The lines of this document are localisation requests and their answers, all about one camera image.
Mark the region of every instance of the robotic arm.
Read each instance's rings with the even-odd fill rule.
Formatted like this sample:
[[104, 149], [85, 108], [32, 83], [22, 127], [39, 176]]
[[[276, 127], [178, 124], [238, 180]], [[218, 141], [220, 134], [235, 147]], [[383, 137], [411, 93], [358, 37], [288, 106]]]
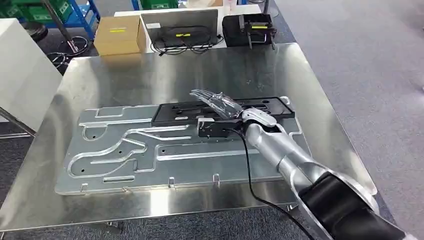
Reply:
[[379, 216], [373, 196], [358, 182], [316, 162], [271, 115], [243, 108], [222, 93], [192, 90], [224, 120], [242, 120], [247, 141], [283, 176], [316, 233], [329, 240], [414, 240]]

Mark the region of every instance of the cable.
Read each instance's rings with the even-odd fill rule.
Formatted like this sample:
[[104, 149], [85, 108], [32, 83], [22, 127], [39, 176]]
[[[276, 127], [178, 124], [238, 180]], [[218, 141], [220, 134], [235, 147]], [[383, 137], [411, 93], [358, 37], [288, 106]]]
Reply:
[[[172, 34], [172, 31], [177, 30], [177, 29], [187, 29], [187, 28], [197, 28], [197, 29], [205, 29], [204, 31], [201, 30], [195, 30], [195, 31], [187, 31], [189, 32], [191, 35], [197, 35], [197, 36], [207, 36], [208, 38], [205, 40], [201, 40], [199, 42], [195, 42], [195, 43], [188, 43], [186, 41], [184, 41], [184, 37], [178, 37], [176, 38], [174, 36], [174, 34]], [[159, 53], [159, 56], [163, 56], [163, 55], [178, 55], [178, 54], [182, 54], [183, 52], [190, 50], [195, 54], [203, 54], [206, 51], [208, 51], [210, 48], [212, 48], [213, 46], [220, 44], [224, 38], [219, 34], [218, 36], [216, 36], [218, 39], [220, 39], [217, 43], [211, 43], [211, 39], [212, 39], [212, 35], [210, 30], [206, 27], [206, 26], [201, 26], [201, 25], [194, 25], [194, 26], [176, 26], [176, 27], [163, 27], [161, 29], [161, 33], [158, 33], [158, 37], [150, 44], [150, 49], [153, 52], [157, 52]], [[169, 47], [167, 46], [167, 42], [172, 42], [167, 38], [172, 38], [173, 41], [175, 40], [179, 40], [180, 41], [180, 45], [179, 46], [173, 46], [173, 47]]]
[[85, 53], [89, 49], [89, 41], [85, 39], [82, 36], [74, 36], [72, 37], [72, 40], [75, 43], [78, 43], [79, 50], [78, 52], [72, 52], [68, 53], [66, 52], [67, 42], [62, 41], [59, 46], [57, 47], [57, 52], [51, 52], [46, 54], [47, 58], [51, 61], [51, 63], [56, 67], [56, 69], [60, 68], [61, 66], [68, 66], [68, 62], [76, 56], [79, 56], [83, 53]]
[[235, 129], [232, 129], [232, 128], [225, 128], [225, 129], [236, 133], [241, 138], [241, 140], [243, 141], [244, 150], [246, 152], [246, 163], [247, 163], [247, 175], [248, 175], [248, 180], [249, 180], [249, 189], [250, 189], [250, 193], [252, 194], [252, 196], [256, 200], [258, 200], [259, 202], [264, 203], [264, 204], [266, 204], [266, 205], [268, 205], [270, 207], [273, 207], [273, 208], [277, 209], [278, 211], [282, 212], [294, 224], [296, 224], [299, 227], [299, 229], [309, 238], [309, 240], [314, 240], [314, 238], [312, 237], [312, 235], [294, 217], [292, 217], [292, 215], [290, 215], [290, 213], [288, 213], [286, 210], [282, 209], [281, 207], [275, 205], [274, 203], [269, 202], [267, 200], [264, 200], [264, 199], [258, 197], [253, 192], [253, 189], [252, 189], [252, 176], [251, 176], [251, 164], [250, 164], [250, 161], [249, 161], [249, 151], [248, 151], [248, 146], [246, 144], [246, 139], [245, 139], [245, 137], [239, 131], [237, 131]]

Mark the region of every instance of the blue shelf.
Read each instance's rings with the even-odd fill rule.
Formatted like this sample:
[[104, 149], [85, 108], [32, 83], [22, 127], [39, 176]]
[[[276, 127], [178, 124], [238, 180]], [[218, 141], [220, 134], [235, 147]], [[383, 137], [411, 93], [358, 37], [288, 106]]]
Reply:
[[[93, 0], [88, 0], [84, 5], [78, 5], [75, 0], [68, 0], [72, 6], [72, 13], [69, 15], [69, 18], [63, 23], [65, 28], [84, 28], [87, 32], [88, 37], [94, 41], [95, 34], [93, 32], [94, 22], [100, 21], [100, 14], [97, 10], [96, 5]], [[89, 22], [87, 22], [87, 15], [92, 11], [92, 16]], [[26, 20], [24, 18], [18, 19], [20, 23], [24, 23]], [[48, 29], [56, 29], [56, 23], [50, 22], [44, 24]]]
[[[81, 10], [82, 16], [85, 18], [87, 14], [90, 11], [90, 5], [78, 5], [79, 10]], [[46, 28], [49, 29], [55, 29], [57, 28], [56, 24], [54, 22], [51, 23], [45, 23], [44, 24]], [[63, 23], [65, 28], [81, 28], [81, 21], [79, 20], [77, 13], [75, 11], [72, 11], [72, 13], [69, 15], [69, 18]]]

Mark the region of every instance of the gray carpet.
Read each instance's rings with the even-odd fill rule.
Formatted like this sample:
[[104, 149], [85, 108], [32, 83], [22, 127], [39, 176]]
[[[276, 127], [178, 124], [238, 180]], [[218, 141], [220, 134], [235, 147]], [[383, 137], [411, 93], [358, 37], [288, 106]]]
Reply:
[[276, 3], [394, 219], [424, 239], [424, 1]]

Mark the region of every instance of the yellow label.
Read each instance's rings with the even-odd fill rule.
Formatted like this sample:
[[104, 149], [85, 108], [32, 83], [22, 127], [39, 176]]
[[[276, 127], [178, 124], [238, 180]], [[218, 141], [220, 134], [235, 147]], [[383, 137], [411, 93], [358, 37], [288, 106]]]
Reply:
[[111, 33], [123, 33], [125, 32], [125, 29], [116, 29], [116, 30], [109, 30]]
[[190, 33], [175, 34], [176, 37], [190, 37]]
[[126, 27], [115, 27], [115, 28], [110, 28], [109, 32], [110, 33], [123, 33], [127, 30]]

